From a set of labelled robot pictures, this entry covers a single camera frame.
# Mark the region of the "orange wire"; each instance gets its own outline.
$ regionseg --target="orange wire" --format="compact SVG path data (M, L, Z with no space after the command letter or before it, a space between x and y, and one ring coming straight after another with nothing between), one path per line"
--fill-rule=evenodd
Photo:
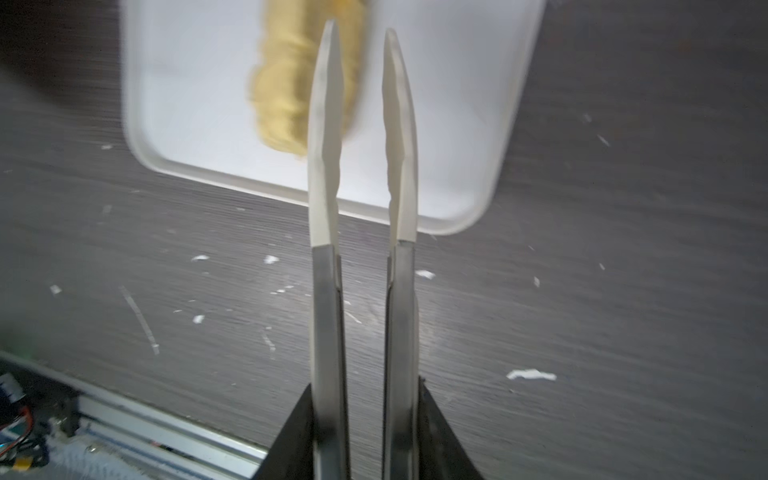
M27 439L29 437L29 434L32 431L33 421L32 421L32 413L29 411L29 407L24 407L22 409L22 415L27 419L27 429L24 432L24 435L19 436L16 440L11 442L11 445L8 445L5 447L2 452L0 452L0 457L8 453L8 450L14 448L20 441Z

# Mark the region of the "metal tongs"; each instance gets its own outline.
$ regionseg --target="metal tongs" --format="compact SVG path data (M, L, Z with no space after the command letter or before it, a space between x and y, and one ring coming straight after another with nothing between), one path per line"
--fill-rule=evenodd
M349 480L344 299L339 256L339 159L343 122L339 31L323 31L310 99L307 160L313 315L311 383L255 478ZM382 80L389 202L382 478L482 478L419 380L419 308L414 287L418 221L416 129L397 34L384 39Z

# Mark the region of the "gray table surface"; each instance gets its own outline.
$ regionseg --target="gray table surface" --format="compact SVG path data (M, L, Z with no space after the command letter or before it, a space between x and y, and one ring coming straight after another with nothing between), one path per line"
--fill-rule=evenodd
M421 371L488 479L765 478L764 4L548 6L487 214L419 237ZM118 17L0 5L0 338L269 445L309 378L306 209L134 159ZM340 230L353 471L378 478L388 227Z

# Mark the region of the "yellow food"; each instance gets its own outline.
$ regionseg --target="yellow food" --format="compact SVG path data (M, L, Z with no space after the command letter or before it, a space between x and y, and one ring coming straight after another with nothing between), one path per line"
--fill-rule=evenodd
M262 141L275 150L306 154L312 78L326 20L335 18L344 72L344 126L355 106L364 47L366 0L268 0L262 65L251 94Z

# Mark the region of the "white tray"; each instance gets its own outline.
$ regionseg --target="white tray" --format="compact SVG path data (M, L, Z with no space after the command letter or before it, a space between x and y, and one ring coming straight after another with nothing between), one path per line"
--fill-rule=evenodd
M489 205L545 0L371 0L367 70L344 138L342 214L388 223L382 52L393 27L419 133L419 230L450 234ZM306 162L263 145L247 85L258 0L123 0L123 124L152 170L306 205Z

